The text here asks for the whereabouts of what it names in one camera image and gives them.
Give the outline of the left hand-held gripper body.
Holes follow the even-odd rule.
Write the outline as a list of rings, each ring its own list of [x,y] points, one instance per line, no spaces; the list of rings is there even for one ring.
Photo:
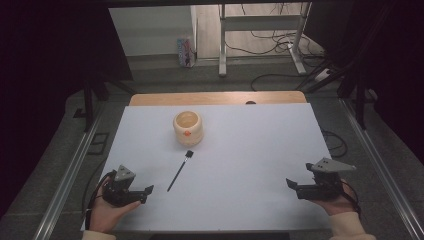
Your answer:
[[[107,174],[108,182],[103,187],[103,199],[115,206],[123,207],[136,201],[136,195],[129,191],[136,174],[120,165]]]

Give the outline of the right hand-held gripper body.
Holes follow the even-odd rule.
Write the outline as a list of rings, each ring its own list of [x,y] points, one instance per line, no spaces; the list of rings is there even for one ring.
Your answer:
[[[339,173],[354,171],[356,167],[329,158],[322,158],[315,164],[307,163],[306,169],[314,175],[315,184],[307,194],[307,200],[333,200],[343,192]]]

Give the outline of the black thin brush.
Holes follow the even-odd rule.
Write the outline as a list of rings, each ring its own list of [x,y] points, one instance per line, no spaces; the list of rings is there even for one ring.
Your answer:
[[[172,189],[173,185],[175,184],[176,180],[178,179],[178,177],[179,177],[179,175],[180,175],[180,173],[181,173],[182,169],[184,168],[185,164],[187,163],[187,161],[188,161],[190,158],[192,158],[192,156],[193,156],[193,155],[194,155],[194,152],[193,152],[192,150],[188,150],[188,151],[186,152],[186,154],[185,154],[185,158],[184,158],[184,161],[181,163],[181,165],[180,165],[180,167],[179,167],[179,169],[178,169],[177,173],[175,174],[174,178],[172,179],[172,181],[171,181],[170,185],[168,186],[168,188],[167,188],[167,192],[169,192],[169,191]]]

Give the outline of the cream ribbed cup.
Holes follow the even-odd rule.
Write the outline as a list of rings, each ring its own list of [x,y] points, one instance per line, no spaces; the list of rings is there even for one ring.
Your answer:
[[[200,143],[204,136],[202,117],[193,111],[178,113],[173,120],[177,141],[184,146]]]

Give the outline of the person's right hand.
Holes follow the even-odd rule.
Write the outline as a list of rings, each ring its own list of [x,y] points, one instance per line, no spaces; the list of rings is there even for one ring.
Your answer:
[[[355,211],[352,203],[344,196],[338,196],[336,199],[328,201],[313,200],[313,203],[321,206],[329,216]]]

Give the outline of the person's left hand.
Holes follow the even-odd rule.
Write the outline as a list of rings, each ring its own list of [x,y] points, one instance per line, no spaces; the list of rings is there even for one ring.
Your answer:
[[[108,182],[108,180],[109,178],[107,177],[102,182],[95,195],[94,204],[91,208],[89,220],[90,231],[110,233],[124,215],[138,208],[141,205],[139,201],[130,203],[123,207],[115,207],[107,203],[103,199],[102,195],[103,187]]]

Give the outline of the white table sheet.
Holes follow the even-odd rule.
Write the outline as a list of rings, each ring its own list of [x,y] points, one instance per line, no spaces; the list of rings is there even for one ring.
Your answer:
[[[124,110],[104,169],[135,172],[131,187],[153,185],[119,231],[236,232],[328,228],[325,211],[297,198],[286,180],[309,184],[307,163],[329,152],[309,104],[197,106],[203,140],[182,169],[187,147],[173,129],[181,106]]]

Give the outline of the black metal stand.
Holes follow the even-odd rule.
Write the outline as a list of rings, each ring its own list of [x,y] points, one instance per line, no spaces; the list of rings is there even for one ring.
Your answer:
[[[362,129],[366,128],[364,123],[366,88],[365,80],[361,77],[361,74],[365,66],[368,52],[396,1],[397,0],[382,0],[381,6],[378,8],[373,18],[365,25],[365,29],[358,31],[358,34],[363,35],[363,38],[359,41],[359,45],[355,48],[347,64],[336,69],[321,82],[315,83],[305,90],[306,93],[314,93],[324,86],[338,79],[342,79],[337,89],[337,96],[339,98],[348,98],[353,91],[356,91],[356,98],[354,100],[355,119]]]
[[[92,73],[88,75],[83,81],[83,92],[84,92],[84,106],[85,113],[85,129],[87,132],[94,123],[94,111],[93,111],[93,100],[92,95],[95,95],[99,101],[107,101],[109,99],[109,92],[106,88],[106,83],[111,83],[112,85],[118,87],[119,89],[125,91],[130,96],[135,95],[136,91],[122,83],[121,81],[113,79],[111,76],[104,73]]]

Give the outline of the wooden table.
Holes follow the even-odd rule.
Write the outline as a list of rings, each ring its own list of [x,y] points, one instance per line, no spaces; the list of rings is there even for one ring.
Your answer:
[[[306,103],[300,91],[235,91],[235,92],[194,92],[135,94],[130,106],[183,106],[183,105],[245,105]]]

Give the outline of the white power strip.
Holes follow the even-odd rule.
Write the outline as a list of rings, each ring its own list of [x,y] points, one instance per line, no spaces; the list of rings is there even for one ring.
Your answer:
[[[315,76],[314,80],[316,82],[320,82],[324,80],[325,78],[327,78],[331,73],[332,73],[331,69],[325,68],[324,70],[322,70],[319,74]]]

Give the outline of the white cabinet panel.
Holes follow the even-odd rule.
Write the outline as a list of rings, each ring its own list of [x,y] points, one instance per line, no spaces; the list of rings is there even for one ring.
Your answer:
[[[109,13],[126,56],[170,55],[177,40],[194,39],[194,6],[110,8]]]

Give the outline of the aluminium rail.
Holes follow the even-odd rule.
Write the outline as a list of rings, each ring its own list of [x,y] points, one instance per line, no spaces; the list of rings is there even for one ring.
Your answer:
[[[50,239],[60,217],[61,211],[64,208],[66,200],[78,175],[78,172],[82,166],[83,160],[88,152],[90,143],[98,128],[104,109],[104,102],[99,103],[95,108],[93,123],[83,134],[82,140],[80,141],[76,152],[73,154],[69,166],[67,167],[65,173],[62,175],[62,179],[58,185],[58,188],[54,193],[52,200],[50,201],[49,206],[43,215],[43,218],[32,240]]]
[[[416,212],[413,210],[412,205],[406,198],[405,194],[399,188],[391,172],[384,163],[382,156],[371,140],[368,132],[364,130],[356,120],[354,108],[345,99],[340,99],[339,103],[345,111],[351,126],[358,136],[359,141],[367,153],[375,172],[382,182],[391,202],[400,215],[400,218],[403,221],[411,238],[413,240],[424,240],[424,228],[422,227]]]

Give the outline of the white metal desk frame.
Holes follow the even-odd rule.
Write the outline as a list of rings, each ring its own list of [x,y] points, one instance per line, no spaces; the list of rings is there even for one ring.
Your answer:
[[[306,70],[302,63],[299,43],[307,21],[311,3],[306,2],[298,15],[269,15],[269,16],[227,16],[226,6],[220,6],[220,52],[219,76],[227,74],[226,33],[234,31],[295,31],[294,40],[288,44],[289,53],[299,75],[305,75]]]

